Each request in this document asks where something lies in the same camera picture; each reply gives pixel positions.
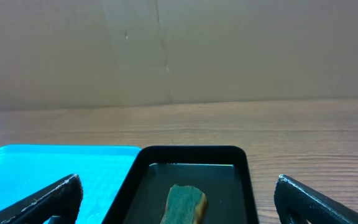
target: blue tray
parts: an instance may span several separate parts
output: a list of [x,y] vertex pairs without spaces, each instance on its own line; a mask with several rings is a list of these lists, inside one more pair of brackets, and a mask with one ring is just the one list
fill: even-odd
[[101,223],[139,151],[135,146],[0,147],[0,210],[78,174],[84,197],[76,223]]

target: green sponge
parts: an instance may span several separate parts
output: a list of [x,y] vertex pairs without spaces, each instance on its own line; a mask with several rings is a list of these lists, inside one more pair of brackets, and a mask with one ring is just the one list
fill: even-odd
[[199,189],[175,184],[169,190],[160,224],[198,224],[203,219],[207,205],[206,196]]

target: tray rim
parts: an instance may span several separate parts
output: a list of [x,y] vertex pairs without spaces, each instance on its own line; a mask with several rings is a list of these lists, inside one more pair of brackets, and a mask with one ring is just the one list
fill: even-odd
[[257,207],[250,179],[247,156],[237,146],[149,146],[141,150],[132,163],[103,224],[122,223],[135,197],[148,166],[163,164],[230,164],[236,167],[242,181],[247,222],[259,223]]
[[76,145],[76,144],[8,144],[0,146],[0,155],[6,153],[51,153],[51,154],[89,154],[109,156],[134,156],[142,148],[121,145]]

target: wooden table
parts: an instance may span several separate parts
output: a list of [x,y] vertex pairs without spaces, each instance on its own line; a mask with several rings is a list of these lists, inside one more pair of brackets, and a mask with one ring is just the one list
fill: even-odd
[[0,112],[0,146],[229,144],[247,153],[261,223],[288,174],[358,212],[358,99]]

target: plastic tray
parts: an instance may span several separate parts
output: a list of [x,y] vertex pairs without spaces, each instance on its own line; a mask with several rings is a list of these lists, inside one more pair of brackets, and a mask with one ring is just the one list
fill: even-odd
[[84,197],[76,223],[101,223],[139,151],[134,146],[0,147],[0,210],[79,174]]
[[246,154],[234,146],[143,149],[103,223],[160,223],[174,184],[205,193],[203,223],[259,223]]

